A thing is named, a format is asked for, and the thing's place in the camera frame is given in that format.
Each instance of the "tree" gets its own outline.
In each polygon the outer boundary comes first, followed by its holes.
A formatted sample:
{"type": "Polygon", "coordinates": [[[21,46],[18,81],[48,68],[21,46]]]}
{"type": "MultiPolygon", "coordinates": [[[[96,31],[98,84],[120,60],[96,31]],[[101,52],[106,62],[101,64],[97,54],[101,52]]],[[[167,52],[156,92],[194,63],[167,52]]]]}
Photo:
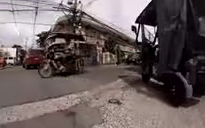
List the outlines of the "tree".
{"type": "Polygon", "coordinates": [[[14,44],[14,45],[12,46],[12,48],[21,49],[22,46],[21,46],[21,45],[14,44]]]}

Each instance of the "vehicle wheel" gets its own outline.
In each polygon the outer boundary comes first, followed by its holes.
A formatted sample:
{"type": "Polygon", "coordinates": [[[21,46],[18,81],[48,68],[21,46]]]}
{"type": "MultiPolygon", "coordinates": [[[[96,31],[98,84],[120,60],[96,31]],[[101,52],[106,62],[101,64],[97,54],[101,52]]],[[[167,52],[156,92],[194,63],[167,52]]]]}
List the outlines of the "vehicle wheel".
{"type": "Polygon", "coordinates": [[[179,107],[185,103],[187,99],[184,82],[175,75],[169,75],[165,77],[165,79],[165,86],[168,88],[168,100],[173,106],[179,107]]]}
{"type": "Polygon", "coordinates": [[[28,70],[28,69],[30,69],[30,66],[27,64],[24,64],[24,68],[28,70]]]}
{"type": "Polygon", "coordinates": [[[42,78],[49,78],[53,75],[53,68],[47,63],[42,64],[38,69],[38,74],[42,78]]]}
{"type": "Polygon", "coordinates": [[[148,83],[151,76],[149,74],[142,74],[142,81],[148,83]]]}

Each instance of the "sidewalk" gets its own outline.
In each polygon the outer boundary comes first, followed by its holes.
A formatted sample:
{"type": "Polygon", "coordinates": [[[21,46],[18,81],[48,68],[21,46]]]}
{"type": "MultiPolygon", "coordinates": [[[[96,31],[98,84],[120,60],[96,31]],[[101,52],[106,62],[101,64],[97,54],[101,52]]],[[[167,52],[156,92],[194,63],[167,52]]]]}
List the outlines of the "sidewalk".
{"type": "Polygon", "coordinates": [[[162,92],[138,76],[126,75],[91,91],[2,108],[0,124],[3,128],[205,128],[205,97],[194,106],[175,108],[165,102],[162,92]]]}

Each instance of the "sidecar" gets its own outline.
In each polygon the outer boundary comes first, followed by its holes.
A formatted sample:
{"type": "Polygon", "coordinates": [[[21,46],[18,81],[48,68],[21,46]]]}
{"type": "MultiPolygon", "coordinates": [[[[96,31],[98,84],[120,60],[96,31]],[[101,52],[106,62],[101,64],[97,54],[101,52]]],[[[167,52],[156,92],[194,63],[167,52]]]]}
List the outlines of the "sidecar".
{"type": "Polygon", "coordinates": [[[135,23],[143,81],[163,82],[177,106],[204,95],[205,1],[152,0],[135,23]],[[146,26],[156,28],[154,40],[146,38],[146,26]]]}
{"type": "Polygon", "coordinates": [[[45,56],[53,60],[54,72],[82,73],[84,71],[84,55],[78,44],[85,41],[84,36],[73,33],[50,33],[46,39],[45,56]]]}

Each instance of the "white painted line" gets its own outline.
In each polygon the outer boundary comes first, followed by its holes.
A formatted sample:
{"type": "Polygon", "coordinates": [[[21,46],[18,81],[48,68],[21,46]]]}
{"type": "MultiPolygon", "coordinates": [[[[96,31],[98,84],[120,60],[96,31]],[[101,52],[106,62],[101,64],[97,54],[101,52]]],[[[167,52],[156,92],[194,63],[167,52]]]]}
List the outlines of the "white painted line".
{"type": "Polygon", "coordinates": [[[79,104],[82,100],[87,99],[88,96],[92,96],[96,93],[100,93],[101,91],[115,89],[116,87],[122,87],[123,85],[125,85],[121,83],[123,83],[123,81],[119,79],[107,85],[99,86],[98,88],[93,89],[90,92],[85,91],[66,95],[60,98],[1,108],[0,125],[16,121],[28,120],[47,113],[53,113],[56,111],[68,109],[74,105],[79,104]]]}

